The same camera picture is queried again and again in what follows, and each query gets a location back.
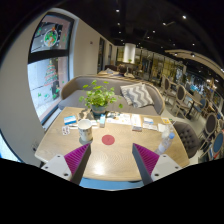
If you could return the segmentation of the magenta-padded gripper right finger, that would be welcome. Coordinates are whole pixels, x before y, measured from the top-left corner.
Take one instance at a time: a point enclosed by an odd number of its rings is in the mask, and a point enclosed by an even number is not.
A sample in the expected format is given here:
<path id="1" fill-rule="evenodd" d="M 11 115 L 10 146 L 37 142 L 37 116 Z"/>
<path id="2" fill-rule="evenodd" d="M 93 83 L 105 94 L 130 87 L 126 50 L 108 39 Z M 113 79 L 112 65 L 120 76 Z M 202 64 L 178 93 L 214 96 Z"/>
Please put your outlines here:
<path id="1" fill-rule="evenodd" d="M 144 185 L 181 170 L 181 167 L 167 154 L 158 155 L 136 143 L 132 146 L 132 154 Z"/>

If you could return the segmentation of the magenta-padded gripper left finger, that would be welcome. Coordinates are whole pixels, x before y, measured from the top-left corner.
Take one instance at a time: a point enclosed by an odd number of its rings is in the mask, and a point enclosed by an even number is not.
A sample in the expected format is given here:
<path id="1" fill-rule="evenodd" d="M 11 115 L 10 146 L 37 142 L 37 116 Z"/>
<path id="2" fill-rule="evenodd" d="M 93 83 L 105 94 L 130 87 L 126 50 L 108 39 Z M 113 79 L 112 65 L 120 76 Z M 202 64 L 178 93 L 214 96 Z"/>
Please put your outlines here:
<path id="1" fill-rule="evenodd" d="M 91 145 L 85 144 L 66 155 L 57 154 L 42 169 L 79 185 L 90 154 Z"/>

